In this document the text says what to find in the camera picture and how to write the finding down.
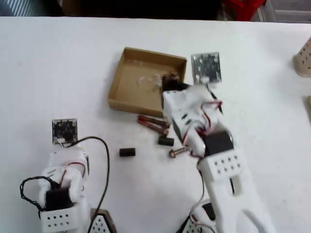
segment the circuit board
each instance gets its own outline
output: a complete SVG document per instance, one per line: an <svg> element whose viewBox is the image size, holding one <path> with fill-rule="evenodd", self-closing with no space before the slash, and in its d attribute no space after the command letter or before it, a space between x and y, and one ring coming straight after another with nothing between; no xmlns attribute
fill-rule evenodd
<svg viewBox="0 0 311 233"><path fill-rule="evenodd" d="M53 144L73 143L78 140L77 119L59 119L52 121Z"/></svg>

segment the red wire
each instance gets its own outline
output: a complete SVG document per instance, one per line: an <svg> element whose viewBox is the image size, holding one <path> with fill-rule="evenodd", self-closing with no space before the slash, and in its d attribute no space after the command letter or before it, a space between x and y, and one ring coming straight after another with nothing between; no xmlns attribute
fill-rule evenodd
<svg viewBox="0 0 311 233"><path fill-rule="evenodd" d="M83 166L84 171L83 171L82 178L84 178L84 175L85 175L85 173L86 173L86 166L85 166L83 163L81 163L81 162L71 162L71 163L67 164L67 166L69 166L69 165L71 165L71 164L80 164L80 165Z"/></svg>
<svg viewBox="0 0 311 233"><path fill-rule="evenodd" d="M64 179L64 176L65 176L66 172L67 172L67 170L65 169L65 171L64 171L64 173L62 175L62 178L60 179L60 184L59 184L60 187L62 186L63 179Z"/></svg>

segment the black wire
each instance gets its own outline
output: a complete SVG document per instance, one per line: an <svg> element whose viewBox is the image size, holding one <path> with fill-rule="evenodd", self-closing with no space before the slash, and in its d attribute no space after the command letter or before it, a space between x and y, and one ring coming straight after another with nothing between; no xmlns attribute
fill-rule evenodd
<svg viewBox="0 0 311 233"><path fill-rule="evenodd" d="M30 204L34 205L37 207L38 209L38 215L39 215L39 218L40 218L40 212L44 211L44 208L42 208L40 206L40 204L38 202L36 202L35 200L31 200L29 199L28 197L26 197L24 195L24 186L25 186L25 183L28 182L28 181L32 181L32 180L47 180L48 182L50 182L51 184L51 189L55 189L55 188L60 188L60 185L59 183L55 182L54 180L52 180L51 178L49 177L46 177L46 176L35 176L35 177L30 177L30 178L27 178L25 180L23 180L23 182L20 184L19 186L19 190L20 190L20 197L26 201L28 201Z"/></svg>
<svg viewBox="0 0 311 233"><path fill-rule="evenodd" d="M95 218L96 218L96 216L97 216L97 214L98 214L98 211L99 211L99 209L100 209L100 207L101 207L101 204L102 204L102 202L103 202L103 200L104 200L104 197L105 197L105 195L106 195L106 192L107 192L108 183L109 183L109 174L110 174L110 157L109 157L108 145L107 145L107 143L106 143L104 140L102 140L100 137L95 137L95 136L85 137L85 138L82 138L82 139L80 139L80 140L78 140L78 141L76 141L76 142L74 142L74 143L71 143L71 144L70 144L69 146L67 146L66 148L73 147L73 146L77 145L78 143L83 142L83 141L85 141L85 140L87 140L87 139L97 139L97 140L100 140L100 141L105 145L106 151L107 151L107 179L106 179L106 186L105 186L103 195L102 195L102 197L101 197L101 199L100 199L100 201L99 201L99 203L98 203L97 209L95 210L95 213L94 213L94 215L93 215L93 217L92 217L92 219L91 219L91 223L90 223L89 228L88 228L88 231L87 231L87 233L90 233L90 231L91 231L91 229L92 229L92 224L93 224L93 222L94 222L94 220L95 220Z"/></svg>

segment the perforated plastic piece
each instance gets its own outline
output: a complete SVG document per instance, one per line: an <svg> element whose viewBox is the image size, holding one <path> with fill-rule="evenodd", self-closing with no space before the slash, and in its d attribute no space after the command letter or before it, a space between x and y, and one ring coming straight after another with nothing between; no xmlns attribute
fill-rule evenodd
<svg viewBox="0 0 311 233"><path fill-rule="evenodd" d="M78 207L73 206L68 209L42 212L42 232L63 232L77 229L80 226L80 216Z"/></svg>
<svg viewBox="0 0 311 233"><path fill-rule="evenodd" d="M230 178L242 172L243 160L235 150L212 155L207 161L212 181Z"/></svg>
<svg viewBox="0 0 311 233"><path fill-rule="evenodd" d="M91 228L91 233L110 233L105 218L102 215L98 215Z"/></svg>
<svg viewBox="0 0 311 233"><path fill-rule="evenodd" d="M202 233L202 227L195 225L189 218L182 233Z"/></svg>

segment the white plastic bracket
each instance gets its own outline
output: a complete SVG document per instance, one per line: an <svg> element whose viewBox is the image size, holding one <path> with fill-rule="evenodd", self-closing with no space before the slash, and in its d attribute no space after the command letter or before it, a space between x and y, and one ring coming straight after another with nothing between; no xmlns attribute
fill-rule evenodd
<svg viewBox="0 0 311 233"><path fill-rule="evenodd" d="M259 233L275 233L268 211L255 190L244 156L237 150L218 153L198 164L216 214L218 233L236 233L240 213L245 214ZM228 179L235 193L228 192Z"/></svg>

